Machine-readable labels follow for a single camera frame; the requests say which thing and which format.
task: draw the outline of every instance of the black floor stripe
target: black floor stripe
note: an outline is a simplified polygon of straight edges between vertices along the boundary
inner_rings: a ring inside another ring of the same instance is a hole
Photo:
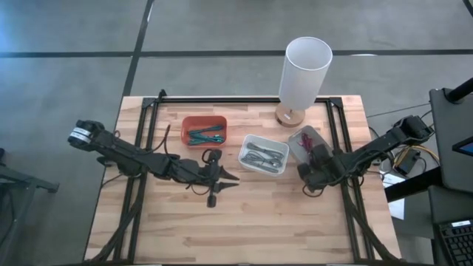
[[[143,58],[225,58],[284,56],[284,50],[234,51],[146,51]],[[333,50],[334,56],[344,55],[473,55],[473,49],[454,50]]]
[[[133,52],[0,52],[0,58],[126,58]]]
[[[140,32],[135,44],[135,50],[133,51],[132,62],[128,69],[128,75],[126,76],[125,86],[123,87],[122,97],[130,96],[132,93],[133,81],[135,80],[136,69],[138,67],[138,60],[140,60],[141,49],[143,48],[143,42],[145,41],[146,29],[148,28],[149,18],[151,17],[151,11],[153,8],[154,0],[148,0],[145,6],[145,13],[141,20]]]
[[[143,47],[144,34],[136,48]],[[145,51],[145,52],[0,52],[0,58],[128,58],[130,70],[136,71],[139,58],[231,58],[284,56],[284,50],[233,50],[233,51]],[[334,56],[349,55],[473,55],[473,49],[451,50],[333,50]]]

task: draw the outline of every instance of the red object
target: red object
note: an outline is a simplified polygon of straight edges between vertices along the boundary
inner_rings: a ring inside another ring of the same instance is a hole
[[[203,143],[199,145],[188,144],[189,140],[191,139],[189,137],[189,131],[207,129],[212,126],[223,126],[223,129],[219,131],[202,132],[202,134],[209,137],[213,137],[214,135],[218,134],[224,138],[222,143]],[[188,148],[218,148],[225,144],[225,141],[227,141],[227,119],[221,115],[188,116],[183,120],[180,130],[180,139]]]
[[[302,133],[301,139],[302,139],[301,146],[304,147],[307,153],[309,153],[310,150],[312,149],[312,139],[309,137],[308,134],[305,134],[305,133]]]

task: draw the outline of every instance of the white paper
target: white paper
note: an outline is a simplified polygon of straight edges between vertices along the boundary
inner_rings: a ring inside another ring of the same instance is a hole
[[[394,174],[386,174],[384,175],[383,187],[387,188],[403,181],[404,179],[397,177]],[[391,213],[391,216],[404,220],[404,199],[398,199],[396,201],[390,202],[389,212]]]

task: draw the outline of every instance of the lamp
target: lamp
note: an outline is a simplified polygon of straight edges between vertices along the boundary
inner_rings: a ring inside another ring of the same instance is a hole
[[[277,121],[286,127],[298,126],[305,109],[313,105],[325,73],[332,61],[332,50],[320,39],[301,37],[289,43],[282,68]]]

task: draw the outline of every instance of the wooden lamp base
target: wooden lamp base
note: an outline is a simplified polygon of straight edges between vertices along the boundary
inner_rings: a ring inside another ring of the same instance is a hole
[[[276,107],[276,120],[285,127],[298,126],[304,121],[304,110],[291,110],[284,107],[282,103]]]

